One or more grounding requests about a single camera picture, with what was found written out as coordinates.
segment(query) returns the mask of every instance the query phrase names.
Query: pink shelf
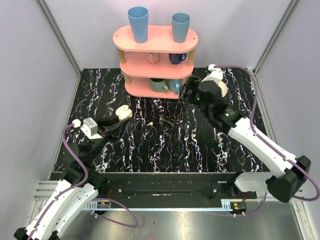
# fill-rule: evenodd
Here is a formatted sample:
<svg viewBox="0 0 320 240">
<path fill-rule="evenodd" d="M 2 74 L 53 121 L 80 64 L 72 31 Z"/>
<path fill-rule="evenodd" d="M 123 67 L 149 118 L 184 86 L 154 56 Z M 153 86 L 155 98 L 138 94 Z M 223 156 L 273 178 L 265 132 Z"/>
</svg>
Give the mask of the pink shelf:
<svg viewBox="0 0 320 240">
<path fill-rule="evenodd" d="M 184 79 L 191 75 L 194 66 L 188 66 L 188 59 L 174 65 L 168 53 L 161 53 L 157 63 L 150 63 L 145 52 L 131 52 L 125 55 L 126 63 L 120 63 L 121 70 L 132 77 L 158 79 Z"/>
<path fill-rule="evenodd" d="M 113 35 L 113 42 L 120 50 L 145 53 L 183 54 L 193 50 L 198 43 L 198 35 L 189 28 L 186 40 L 182 43 L 174 41 L 171 26 L 148 26 L 148 40 L 137 43 L 130 25 L 119 28 Z"/>
<path fill-rule="evenodd" d="M 125 84 L 126 91 L 135 97 L 159 98 L 159 99 L 178 99 L 179 95 L 173 91 L 157 92 L 153 91 L 149 86 L 149 78 L 130 77 L 131 83 Z"/>
</svg>

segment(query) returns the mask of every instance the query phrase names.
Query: cable connector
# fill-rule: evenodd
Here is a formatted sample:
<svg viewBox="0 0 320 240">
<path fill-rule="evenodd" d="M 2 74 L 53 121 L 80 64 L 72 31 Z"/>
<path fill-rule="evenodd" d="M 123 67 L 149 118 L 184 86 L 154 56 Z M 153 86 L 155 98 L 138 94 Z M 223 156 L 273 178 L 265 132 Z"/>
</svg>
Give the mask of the cable connector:
<svg viewBox="0 0 320 240">
<path fill-rule="evenodd" d="M 80 128 L 81 127 L 81 121 L 79 119 L 75 119 L 72 121 L 73 123 L 73 127 L 76 128 Z"/>
</svg>

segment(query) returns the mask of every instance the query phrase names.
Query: gray wall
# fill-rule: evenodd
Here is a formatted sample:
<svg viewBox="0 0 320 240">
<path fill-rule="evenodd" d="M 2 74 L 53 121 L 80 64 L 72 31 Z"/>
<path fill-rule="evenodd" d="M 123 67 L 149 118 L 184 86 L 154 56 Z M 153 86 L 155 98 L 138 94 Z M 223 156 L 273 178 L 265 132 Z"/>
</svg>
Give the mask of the gray wall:
<svg viewBox="0 0 320 240">
<path fill-rule="evenodd" d="M 280 144 L 320 184 L 320 1 L 302 0 L 258 73 Z M 313 186 L 303 186 L 314 196 Z M 320 202 L 308 204 L 320 236 Z"/>
<path fill-rule="evenodd" d="M 27 222 L 77 76 L 35 0 L 0 1 L 0 239 Z"/>
<path fill-rule="evenodd" d="M 253 68 L 290 0 L 46 0 L 81 68 L 119 68 L 112 36 L 129 24 L 128 9 L 144 6 L 149 24 L 171 25 L 188 13 L 199 37 L 195 66 Z"/>
</svg>

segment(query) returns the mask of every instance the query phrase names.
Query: reflective metal surface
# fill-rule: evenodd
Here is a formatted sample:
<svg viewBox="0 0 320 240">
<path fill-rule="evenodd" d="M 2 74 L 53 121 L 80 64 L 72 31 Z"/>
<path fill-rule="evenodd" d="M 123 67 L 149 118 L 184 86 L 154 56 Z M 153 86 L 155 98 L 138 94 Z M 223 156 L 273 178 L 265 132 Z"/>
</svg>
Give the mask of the reflective metal surface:
<svg viewBox="0 0 320 240">
<path fill-rule="evenodd" d="M 249 202 L 249 211 L 258 206 Z M 69 226 L 61 240 L 302 240 L 290 204 L 267 202 L 260 212 L 247 217 L 220 217 L 206 212 L 136 212 L 137 229 L 116 225 L 89 212 Z M 133 223 L 124 211 L 106 217 Z"/>
</svg>

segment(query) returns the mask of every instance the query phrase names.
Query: purple cable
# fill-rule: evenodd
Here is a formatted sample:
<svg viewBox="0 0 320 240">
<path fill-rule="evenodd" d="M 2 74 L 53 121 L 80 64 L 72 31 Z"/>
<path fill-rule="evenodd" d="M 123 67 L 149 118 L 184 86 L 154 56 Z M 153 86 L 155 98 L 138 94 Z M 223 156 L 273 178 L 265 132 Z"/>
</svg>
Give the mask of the purple cable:
<svg viewBox="0 0 320 240">
<path fill-rule="evenodd" d="M 225 215 L 225 214 L 219 214 L 219 213 L 215 213 L 215 212 L 209 212 L 209 211 L 207 211 L 206 213 L 207 214 L 211 214 L 211 215 L 215 215 L 215 216 L 219 216 L 219 217 L 245 217 L 245 216 L 250 216 L 250 215 L 253 215 L 253 214 L 256 214 L 257 212 L 259 212 L 260 210 L 261 210 L 261 208 L 262 208 L 262 206 L 265 204 L 265 202 L 266 202 L 266 199 L 267 199 L 267 193 L 265 193 L 264 194 L 264 197 L 263 197 L 263 200 L 262 200 L 262 203 L 260 204 L 260 206 L 258 206 L 258 208 L 256 209 L 256 210 L 254 210 L 254 211 L 251 211 L 251 212 L 248 212 L 248 213 L 246 213 L 245 215 L 239 215 L 239 214 L 237 214 L 237 215 L 230 215 L 230 214 L 228 214 L 228 215 Z"/>
<path fill-rule="evenodd" d="M 109 202 L 118 204 L 119 206 L 123 207 L 133 217 L 133 219 L 135 221 L 135 225 L 130 225 L 130 224 L 126 224 L 126 223 L 122 223 L 122 222 L 116 221 L 116 220 L 112 220 L 112 219 L 107 218 L 105 216 L 98 215 L 97 213 L 95 214 L 96 217 L 102 218 L 104 220 L 107 220 L 107 221 L 110 221 L 112 223 L 119 224 L 119 225 L 122 225 L 122 226 L 128 227 L 128 228 L 137 228 L 139 226 L 139 222 L 138 222 L 138 219 L 137 219 L 136 215 L 132 211 L 130 211 L 129 208 L 127 208 L 122 203 L 120 203 L 120 202 L 118 202 L 116 200 L 110 199 L 110 198 L 95 198 L 94 201 L 109 201 Z"/>
<path fill-rule="evenodd" d="M 266 141 L 262 136 L 260 136 L 254 126 L 254 115 L 255 115 L 255 111 L 257 108 L 257 103 L 258 103 L 258 94 L 259 94 L 259 90 L 258 90 L 258 82 L 256 80 L 256 78 L 251 74 L 250 71 L 248 71 L 248 69 L 242 67 L 242 66 L 237 66 L 237 65 L 216 65 L 214 66 L 215 68 L 237 68 L 237 69 L 241 69 L 243 71 L 245 71 L 247 74 L 249 74 L 251 81 L 253 82 L 254 85 L 254 93 L 255 93 L 255 97 L 254 97 L 254 101 L 253 101 L 253 107 L 252 107 L 252 112 L 251 112 L 251 116 L 250 116 L 250 127 L 251 130 L 253 131 L 253 133 L 262 141 L 264 142 L 269 148 L 271 148 L 274 152 L 276 152 L 280 157 L 282 157 L 285 161 L 288 161 L 290 164 L 292 164 L 294 167 L 296 167 L 307 179 L 309 179 L 309 181 L 313 184 L 313 186 L 315 187 L 316 190 L 316 195 L 315 197 L 312 198 L 305 198 L 305 197 L 300 197 L 300 196 L 293 196 L 296 199 L 302 200 L 302 201 L 315 201 L 317 199 L 319 199 L 320 197 L 320 188 L 317 185 L 316 181 L 306 172 L 304 171 L 300 166 L 298 166 L 295 162 L 293 162 L 292 160 L 288 159 L 282 152 L 280 152 L 278 149 L 276 149 L 274 146 L 272 146 L 268 141 Z"/>
<path fill-rule="evenodd" d="M 71 189 L 74 189 L 74 188 L 76 188 L 76 187 L 84 184 L 84 183 L 87 181 L 87 179 L 88 179 L 88 170 L 87 170 L 87 168 L 86 168 L 85 165 L 82 163 L 82 161 L 78 158 L 78 156 L 74 153 L 74 151 L 72 151 L 72 149 L 69 147 L 69 145 L 68 145 L 68 143 L 67 143 L 67 140 L 66 140 L 66 138 L 65 138 L 65 132 L 66 132 L 66 130 L 69 129 L 69 128 L 71 128 L 71 127 L 73 127 L 73 126 L 74 126 L 74 124 L 72 123 L 72 124 L 66 126 L 66 127 L 62 130 L 62 133 L 61 133 L 61 135 L 62 135 L 62 142 L 63 142 L 65 148 L 68 150 L 68 152 L 72 155 L 72 157 L 74 157 L 74 159 L 77 161 L 77 163 L 78 163 L 78 164 L 81 166 L 81 168 L 83 169 L 83 171 L 84 171 L 84 178 L 83 178 L 82 181 L 78 182 L 77 184 L 75 184 L 75 185 L 73 185 L 73 186 L 68 187 L 67 189 L 61 191 L 57 196 L 54 197 L 54 200 L 52 200 L 52 201 L 49 203 L 49 205 L 44 209 L 44 211 L 43 211 L 43 213 L 41 214 L 41 216 L 39 217 L 39 219 L 36 221 L 36 223 L 35 223 L 35 225 L 34 225 L 34 227 L 33 227 L 34 229 L 36 229 L 36 228 L 39 226 L 41 220 L 44 218 L 44 216 L 46 215 L 46 213 L 48 212 L 48 210 L 50 209 L 50 207 L 54 204 L 54 202 L 55 202 L 56 200 L 58 200 L 58 198 L 59 198 L 61 195 L 65 194 L 66 192 L 70 191 Z M 28 236 L 27 240 L 31 240 L 31 238 L 32 238 L 32 236 L 33 236 L 34 233 L 35 233 L 35 230 L 32 230 L 31 233 L 30 233 L 30 235 Z"/>
</svg>

